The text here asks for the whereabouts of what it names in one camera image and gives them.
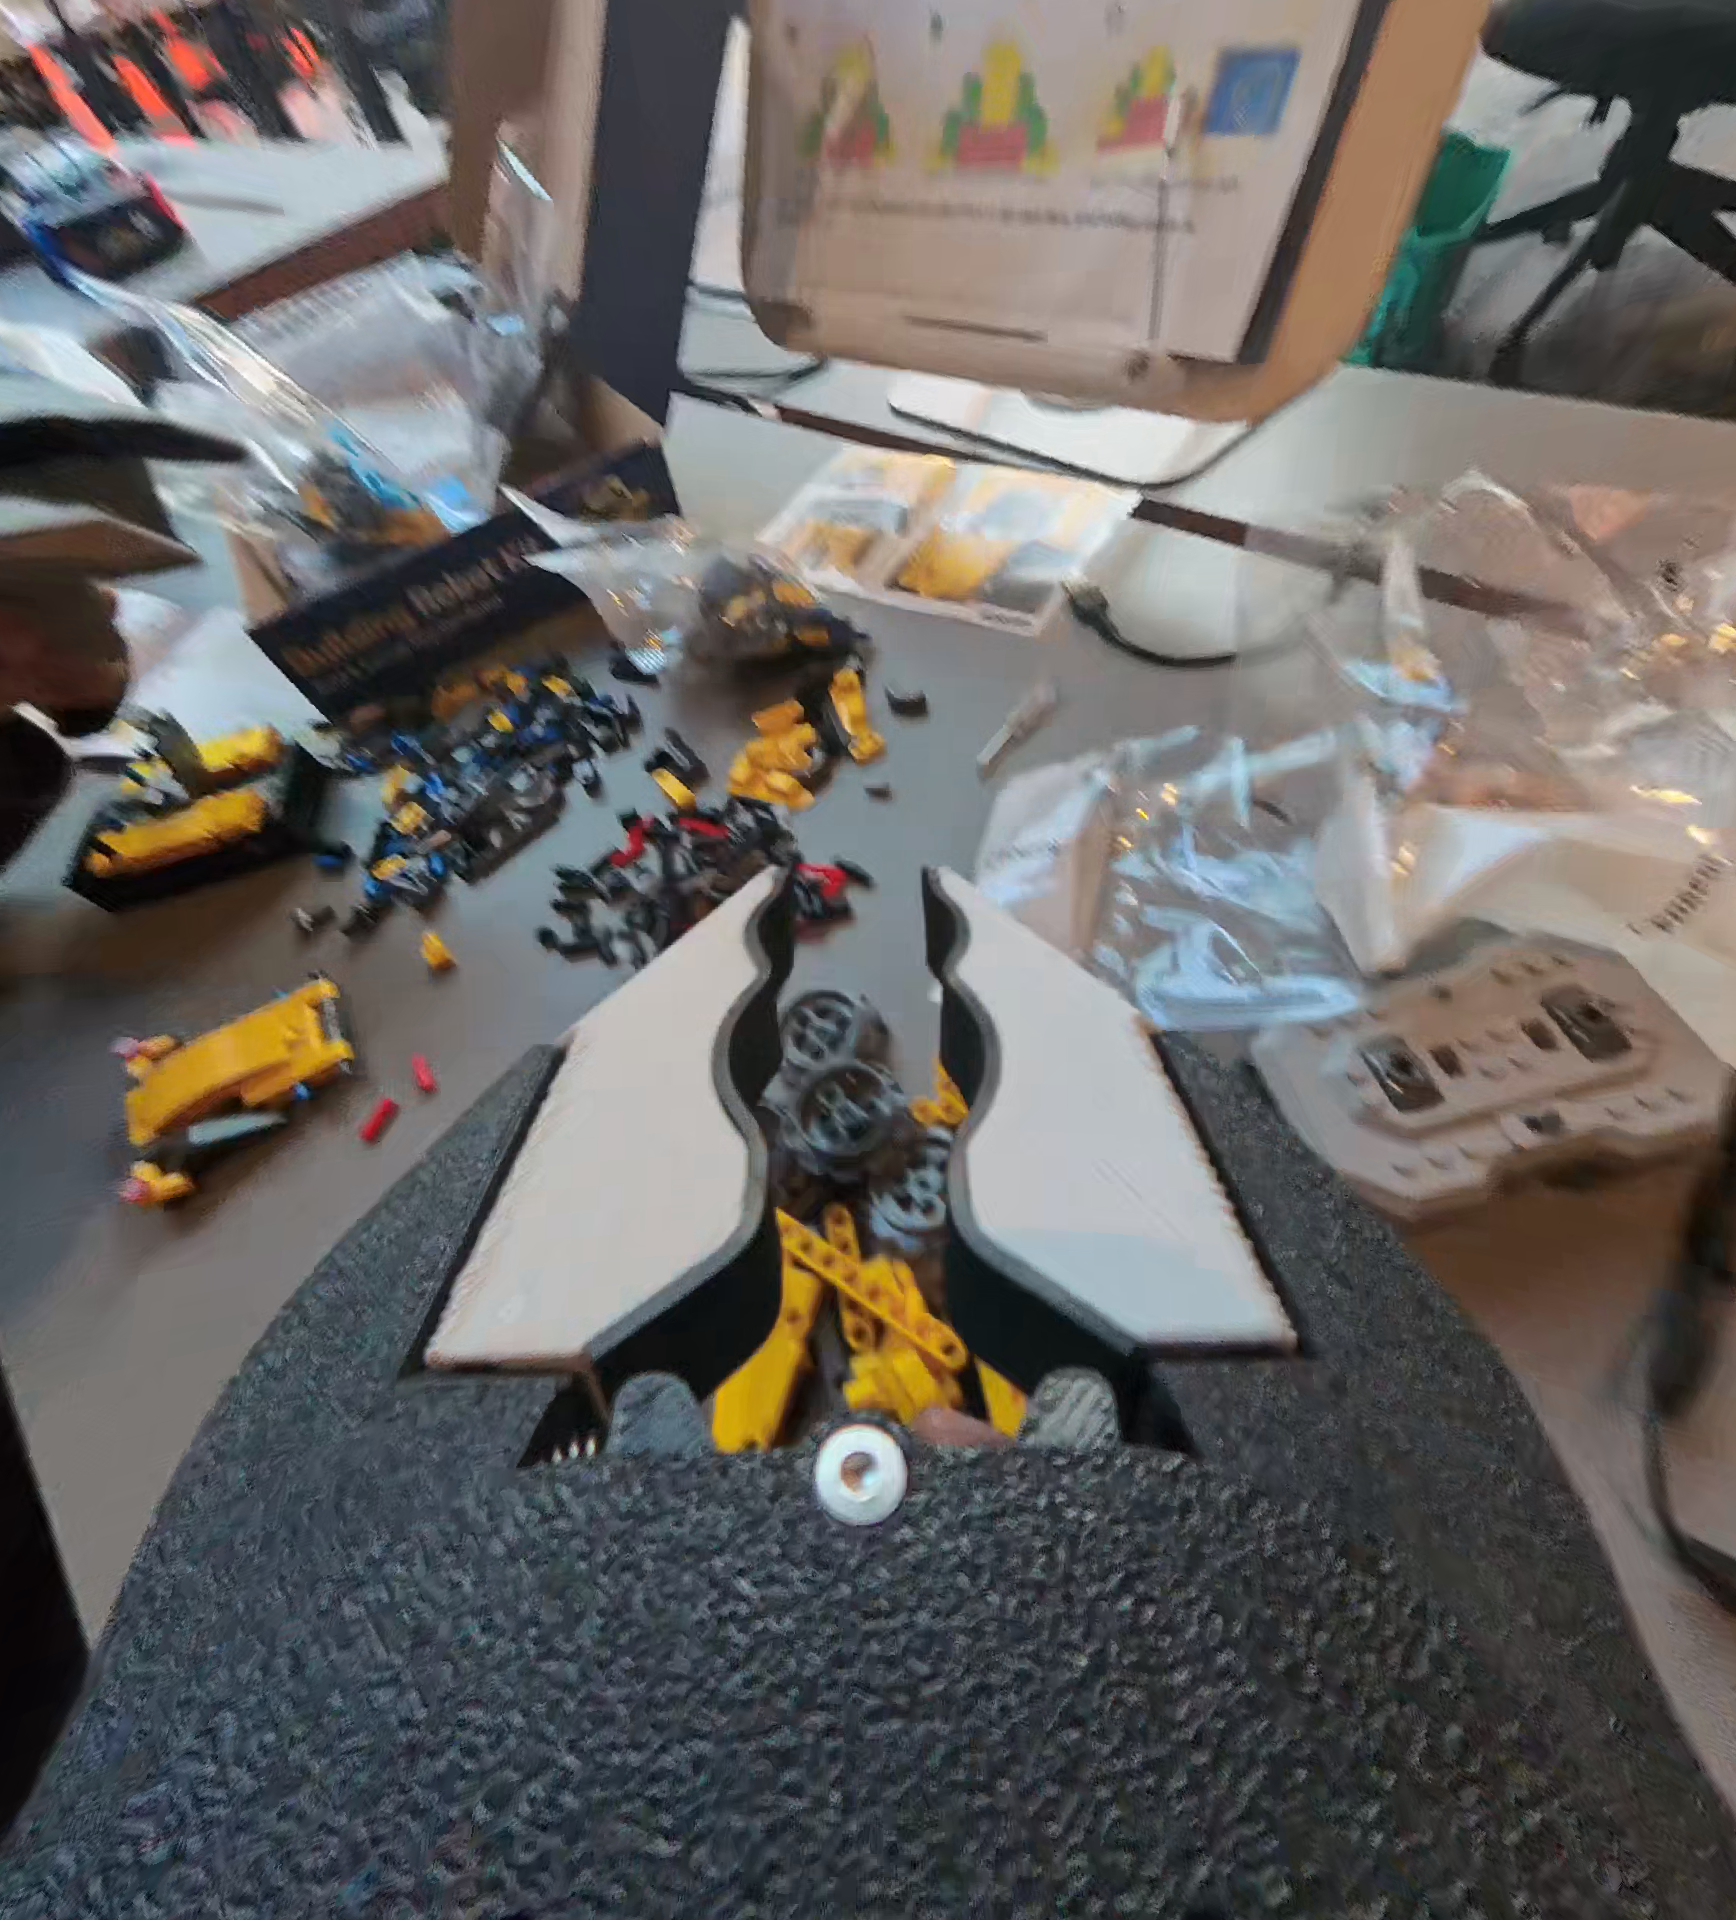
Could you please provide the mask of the yellow grey brick chassis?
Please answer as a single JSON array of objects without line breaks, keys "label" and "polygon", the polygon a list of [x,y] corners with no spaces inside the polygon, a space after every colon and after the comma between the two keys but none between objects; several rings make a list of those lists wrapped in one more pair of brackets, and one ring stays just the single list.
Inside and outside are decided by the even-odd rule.
[{"label": "yellow grey brick chassis", "polygon": [[1022,1429],[1026,1394],[947,1310],[949,1165],[965,1118],[943,1066],[924,1092],[903,1088],[865,997],[818,988],[790,1002],[762,1094],[779,1303],[708,1399],[721,1454],[769,1454],[841,1413]]}]

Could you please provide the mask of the pile of yellow angled beams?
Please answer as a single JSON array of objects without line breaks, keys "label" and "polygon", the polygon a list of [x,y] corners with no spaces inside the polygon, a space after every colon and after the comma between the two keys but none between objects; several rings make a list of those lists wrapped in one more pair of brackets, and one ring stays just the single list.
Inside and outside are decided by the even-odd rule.
[{"label": "pile of yellow angled beams", "polygon": [[839,772],[875,769],[886,755],[866,674],[846,663],[750,715],[724,790],[731,803],[795,817],[818,803]]}]

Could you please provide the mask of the grey desk with wooden edge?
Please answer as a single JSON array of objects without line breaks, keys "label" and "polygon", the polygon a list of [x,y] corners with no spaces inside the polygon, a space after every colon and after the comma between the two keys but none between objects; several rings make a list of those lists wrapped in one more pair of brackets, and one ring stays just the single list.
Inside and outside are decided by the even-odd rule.
[{"label": "grey desk with wooden edge", "polygon": [[106,1197],[106,1044],[298,956],[282,873],[115,919],[0,891],[0,1360],[97,1641],[0,1859],[21,1913],[1736,1915],[1736,1622],[1662,1566],[1625,1432],[1676,1179],[1449,1237],[1498,1348],[1352,1223],[1253,1076],[1181,1060],[1304,1350],[1159,1383],[1191,1458],[931,1454],[922,1529],[810,1448],[521,1467],[549,1380],[401,1380],[542,1047],[549,849],[463,973],[334,973],[364,1088],[173,1220]]}]

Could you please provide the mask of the pile of blue grey connectors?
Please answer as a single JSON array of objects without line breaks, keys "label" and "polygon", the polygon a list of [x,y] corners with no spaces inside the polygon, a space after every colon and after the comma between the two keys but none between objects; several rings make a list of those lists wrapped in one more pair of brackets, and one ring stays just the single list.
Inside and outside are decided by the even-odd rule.
[{"label": "pile of blue grey connectors", "polygon": [[438,913],[453,889],[489,879],[534,846],[573,790],[603,797],[605,764],[641,733],[645,708],[625,685],[595,683],[561,654],[481,668],[428,696],[317,723],[306,744],[318,758],[376,783],[376,828],[363,844],[317,855],[352,875],[352,901],[298,906],[298,939],[363,939],[396,911]]}]

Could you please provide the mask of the grey battery box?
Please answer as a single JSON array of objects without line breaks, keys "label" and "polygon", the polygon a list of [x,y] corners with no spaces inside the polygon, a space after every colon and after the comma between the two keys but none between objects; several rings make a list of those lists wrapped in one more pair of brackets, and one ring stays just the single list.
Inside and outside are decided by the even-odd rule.
[{"label": "grey battery box", "polygon": [[1625,959],[1497,943],[1255,1037],[1309,1151],[1396,1221],[1706,1146],[1736,1073]]}]

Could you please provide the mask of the black and yellow brick block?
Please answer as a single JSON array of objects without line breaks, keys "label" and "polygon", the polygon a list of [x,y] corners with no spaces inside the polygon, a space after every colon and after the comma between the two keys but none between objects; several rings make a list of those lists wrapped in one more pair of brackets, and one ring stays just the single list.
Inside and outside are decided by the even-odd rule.
[{"label": "black and yellow brick block", "polygon": [[151,749],[126,762],[65,869],[65,889],[118,913],[327,851],[334,768],[270,723],[196,739],[143,713]]}]

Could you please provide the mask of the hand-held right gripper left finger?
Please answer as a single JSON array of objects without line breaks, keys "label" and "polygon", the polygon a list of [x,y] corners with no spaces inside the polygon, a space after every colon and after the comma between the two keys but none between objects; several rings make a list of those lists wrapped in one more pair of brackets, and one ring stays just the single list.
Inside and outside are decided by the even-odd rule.
[{"label": "hand-held right gripper left finger", "polygon": [[423,1328],[431,1378],[641,1377],[711,1396],[782,1298],[762,1092],[793,886],[759,873],[549,1051]]}]

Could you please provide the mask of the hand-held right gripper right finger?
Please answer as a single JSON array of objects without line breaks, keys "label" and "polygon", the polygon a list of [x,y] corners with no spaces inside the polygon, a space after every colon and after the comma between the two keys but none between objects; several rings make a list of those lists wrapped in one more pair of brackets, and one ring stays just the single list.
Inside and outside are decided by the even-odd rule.
[{"label": "hand-held right gripper right finger", "polygon": [[962,1096],[945,1293],[1032,1396],[1105,1380],[1134,1419],[1159,1364],[1289,1360],[1298,1328],[1145,1017],[949,868],[929,869],[937,1061]]}]

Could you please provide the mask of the green bin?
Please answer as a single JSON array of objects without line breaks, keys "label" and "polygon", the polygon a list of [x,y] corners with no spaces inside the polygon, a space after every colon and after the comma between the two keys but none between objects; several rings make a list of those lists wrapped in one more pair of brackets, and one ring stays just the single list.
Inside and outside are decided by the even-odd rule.
[{"label": "green bin", "polygon": [[1512,166],[1512,151],[1466,131],[1444,131],[1409,227],[1392,256],[1380,301],[1346,365],[1427,372],[1440,350],[1479,230]]}]

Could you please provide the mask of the yellow and grey brick assembly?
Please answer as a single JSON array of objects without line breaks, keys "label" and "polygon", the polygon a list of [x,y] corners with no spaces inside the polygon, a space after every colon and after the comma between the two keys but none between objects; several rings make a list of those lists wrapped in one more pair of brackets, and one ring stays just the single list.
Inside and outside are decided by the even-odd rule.
[{"label": "yellow and grey brick assembly", "polygon": [[127,1038],[115,1052],[131,1151],[118,1197],[143,1210],[188,1201],[211,1163],[285,1131],[357,1066],[344,994],[323,973],[206,1033]]}]

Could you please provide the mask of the blue cardboard kit box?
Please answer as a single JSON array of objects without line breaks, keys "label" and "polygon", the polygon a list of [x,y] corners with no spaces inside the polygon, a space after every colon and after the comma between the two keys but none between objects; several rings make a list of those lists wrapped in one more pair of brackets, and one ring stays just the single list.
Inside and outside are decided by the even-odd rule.
[{"label": "blue cardboard kit box", "polygon": [[251,640],[323,719],[433,693],[448,675],[517,644],[549,622],[590,613],[585,592],[542,565],[550,553],[537,512],[610,541],[623,526],[680,510],[660,444],[590,456],[521,493],[447,543],[282,607],[256,585],[251,543],[232,557]]}]

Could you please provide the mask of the black office chair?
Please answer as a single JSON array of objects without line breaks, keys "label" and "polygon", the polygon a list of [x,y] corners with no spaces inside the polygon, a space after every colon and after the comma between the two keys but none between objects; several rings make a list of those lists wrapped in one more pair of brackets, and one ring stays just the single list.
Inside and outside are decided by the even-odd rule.
[{"label": "black office chair", "polygon": [[1673,156],[1682,125],[1706,109],[1736,109],[1736,3],[1497,4],[1482,52],[1549,84],[1545,104],[1577,97],[1598,125],[1625,109],[1623,131],[1585,186],[1477,230],[1479,248],[1539,235],[1579,240],[1489,363],[1497,385],[1522,381],[1528,345],[1584,273],[1606,273],[1650,230],[1736,289],[1736,180]]}]

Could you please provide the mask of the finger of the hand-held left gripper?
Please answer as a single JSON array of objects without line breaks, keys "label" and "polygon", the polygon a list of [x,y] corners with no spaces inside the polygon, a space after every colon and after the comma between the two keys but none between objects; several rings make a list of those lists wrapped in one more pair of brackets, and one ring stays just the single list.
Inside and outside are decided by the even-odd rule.
[{"label": "finger of the hand-held left gripper", "polygon": [[248,447],[157,413],[39,413],[0,417],[0,473],[65,462],[240,465]]},{"label": "finger of the hand-held left gripper", "polygon": [[199,565],[179,539],[100,509],[0,495],[0,587],[112,583]]}]

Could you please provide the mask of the clear plastic bag of parts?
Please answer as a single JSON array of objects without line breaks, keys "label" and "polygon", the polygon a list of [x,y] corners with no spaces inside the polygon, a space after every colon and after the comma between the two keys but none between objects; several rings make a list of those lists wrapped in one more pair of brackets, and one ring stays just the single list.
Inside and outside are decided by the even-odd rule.
[{"label": "clear plastic bag of parts", "polygon": [[528,560],[578,592],[616,653],[655,665],[748,674],[848,665],[869,634],[788,562],[721,543],[683,518],[581,524]]}]

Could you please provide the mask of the printed parts sheet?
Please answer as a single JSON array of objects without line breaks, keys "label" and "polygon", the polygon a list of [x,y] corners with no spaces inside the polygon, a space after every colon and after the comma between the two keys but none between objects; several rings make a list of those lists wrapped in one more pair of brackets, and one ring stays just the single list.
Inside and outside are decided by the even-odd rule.
[{"label": "printed parts sheet", "polygon": [[813,587],[1038,634],[1138,500],[1076,475],[846,444],[757,541]]}]

